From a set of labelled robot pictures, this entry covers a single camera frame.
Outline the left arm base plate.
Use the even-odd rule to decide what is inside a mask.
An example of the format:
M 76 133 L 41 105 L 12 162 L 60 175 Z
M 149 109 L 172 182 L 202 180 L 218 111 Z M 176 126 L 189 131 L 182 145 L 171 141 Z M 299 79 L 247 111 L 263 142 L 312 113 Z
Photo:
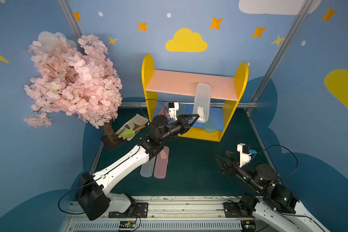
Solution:
M 120 212 L 109 212 L 109 218 L 147 218 L 148 216 L 148 203 L 133 203 L 130 207 L 123 213 Z

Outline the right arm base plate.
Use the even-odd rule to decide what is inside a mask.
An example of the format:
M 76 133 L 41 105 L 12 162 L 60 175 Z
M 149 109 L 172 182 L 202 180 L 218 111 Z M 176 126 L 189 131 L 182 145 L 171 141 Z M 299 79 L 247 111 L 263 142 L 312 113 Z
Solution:
M 240 203 L 227 201 L 223 203 L 223 211 L 226 218 L 252 218 L 250 209 Z

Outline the clear white pencil case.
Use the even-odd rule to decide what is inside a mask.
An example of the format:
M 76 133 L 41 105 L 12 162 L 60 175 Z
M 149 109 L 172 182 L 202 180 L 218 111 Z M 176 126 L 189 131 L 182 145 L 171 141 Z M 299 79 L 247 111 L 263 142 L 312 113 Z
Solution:
M 154 172 L 155 163 L 156 163 L 156 157 L 150 159 L 148 162 L 143 164 L 141 166 L 140 175 L 146 178 L 151 177 Z

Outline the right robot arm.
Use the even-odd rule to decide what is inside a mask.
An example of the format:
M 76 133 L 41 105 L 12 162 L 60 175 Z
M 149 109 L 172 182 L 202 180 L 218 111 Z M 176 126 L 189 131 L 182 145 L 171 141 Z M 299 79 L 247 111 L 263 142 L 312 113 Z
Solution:
M 280 175 L 271 166 L 261 163 L 250 171 L 247 166 L 254 154 L 244 149 L 236 153 L 227 151 L 226 155 L 227 158 L 216 156 L 221 173 L 238 177 L 261 196 L 245 193 L 238 202 L 226 201 L 223 203 L 226 217 L 253 217 L 279 232 L 328 231 L 294 193 L 280 184 Z

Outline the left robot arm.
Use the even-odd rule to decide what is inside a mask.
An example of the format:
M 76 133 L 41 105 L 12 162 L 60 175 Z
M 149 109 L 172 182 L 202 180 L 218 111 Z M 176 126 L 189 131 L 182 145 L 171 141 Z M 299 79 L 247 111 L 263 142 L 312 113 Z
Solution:
M 112 200 L 107 196 L 112 188 L 137 167 L 156 157 L 165 141 L 187 133 L 199 119 L 198 114 L 179 115 L 172 123 L 164 115 L 157 115 L 148 124 L 149 131 L 130 152 L 115 163 L 94 174 L 83 173 L 78 180 L 76 200 L 89 220 L 99 218 Z

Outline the pink pencil case shelf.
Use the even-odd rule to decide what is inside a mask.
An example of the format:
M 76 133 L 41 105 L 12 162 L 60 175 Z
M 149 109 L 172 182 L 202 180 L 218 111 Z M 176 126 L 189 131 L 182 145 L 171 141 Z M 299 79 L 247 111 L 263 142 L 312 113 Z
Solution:
M 158 115 L 165 115 L 167 118 L 169 118 L 168 114 L 168 109 L 169 109 L 169 103 L 168 102 L 161 102 L 158 104 Z
M 155 170 L 154 170 L 155 178 L 164 179 L 166 177 L 168 158 L 169 158 L 169 147 L 164 146 L 163 150 L 156 157 Z

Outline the white pencil case with label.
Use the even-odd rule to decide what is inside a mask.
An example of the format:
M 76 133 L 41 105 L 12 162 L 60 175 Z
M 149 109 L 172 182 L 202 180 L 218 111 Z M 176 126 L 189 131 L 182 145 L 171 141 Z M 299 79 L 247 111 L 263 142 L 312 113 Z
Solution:
M 199 83 L 196 88 L 193 114 L 198 114 L 200 123 L 206 123 L 209 118 L 211 101 L 211 87 L 205 83 Z

